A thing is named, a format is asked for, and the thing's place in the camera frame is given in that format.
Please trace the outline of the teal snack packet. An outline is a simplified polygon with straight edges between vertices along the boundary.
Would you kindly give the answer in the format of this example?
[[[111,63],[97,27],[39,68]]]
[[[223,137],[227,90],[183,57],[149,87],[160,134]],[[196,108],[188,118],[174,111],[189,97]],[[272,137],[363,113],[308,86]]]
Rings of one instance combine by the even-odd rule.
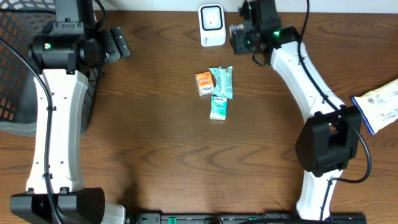
[[[213,67],[209,68],[209,71],[216,80],[216,86],[212,95],[233,99],[233,67]]]

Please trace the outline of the small orange carton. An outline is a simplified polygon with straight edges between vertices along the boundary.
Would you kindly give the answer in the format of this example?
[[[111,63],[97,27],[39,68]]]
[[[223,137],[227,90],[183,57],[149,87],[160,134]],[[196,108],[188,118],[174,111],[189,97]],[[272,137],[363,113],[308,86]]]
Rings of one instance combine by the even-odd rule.
[[[200,96],[210,95],[213,93],[215,86],[210,72],[197,73],[195,75],[195,80],[197,83],[198,94]]]

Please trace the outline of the light blue tissue pack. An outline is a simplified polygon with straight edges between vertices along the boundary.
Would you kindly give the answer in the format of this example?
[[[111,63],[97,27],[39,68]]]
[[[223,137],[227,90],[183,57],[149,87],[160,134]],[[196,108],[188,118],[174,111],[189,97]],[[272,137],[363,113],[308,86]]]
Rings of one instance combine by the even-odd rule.
[[[210,119],[225,120],[227,114],[228,99],[225,97],[212,96]]]

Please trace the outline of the large yellow snack bag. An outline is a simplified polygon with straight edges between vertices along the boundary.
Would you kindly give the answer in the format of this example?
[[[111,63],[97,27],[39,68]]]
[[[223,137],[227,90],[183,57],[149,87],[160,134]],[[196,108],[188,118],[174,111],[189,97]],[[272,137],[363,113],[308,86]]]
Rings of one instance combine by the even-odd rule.
[[[351,101],[360,110],[373,136],[397,120],[397,79],[362,96],[354,96]]]

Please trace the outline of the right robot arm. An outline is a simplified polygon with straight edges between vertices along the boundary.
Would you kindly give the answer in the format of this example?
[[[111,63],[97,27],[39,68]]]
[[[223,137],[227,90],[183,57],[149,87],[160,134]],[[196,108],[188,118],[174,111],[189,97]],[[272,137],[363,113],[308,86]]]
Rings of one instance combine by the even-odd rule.
[[[304,220],[329,220],[333,183],[356,156],[361,114],[328,87],[309,59],[303,32],[282,26],[274,1],[244,1],[239,15],[243,24],[229,28],[234,53],[263,54],[264,65],[282,77],[303,117],[295,144],[304,170],[297,214]]]

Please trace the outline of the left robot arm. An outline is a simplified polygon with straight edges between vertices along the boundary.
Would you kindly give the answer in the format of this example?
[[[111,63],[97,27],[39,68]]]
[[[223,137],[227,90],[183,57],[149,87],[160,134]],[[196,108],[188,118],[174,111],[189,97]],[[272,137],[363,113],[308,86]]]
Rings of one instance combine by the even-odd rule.
[[[34,162],[11,212],[29,223],[133,223],[104,190],[86,188],[81,170],[81,117],[92,69],[130,55],[120,27],[103,29],[93,1],[57,1],[49,34],[33,39],[26,63],[35,78]]]

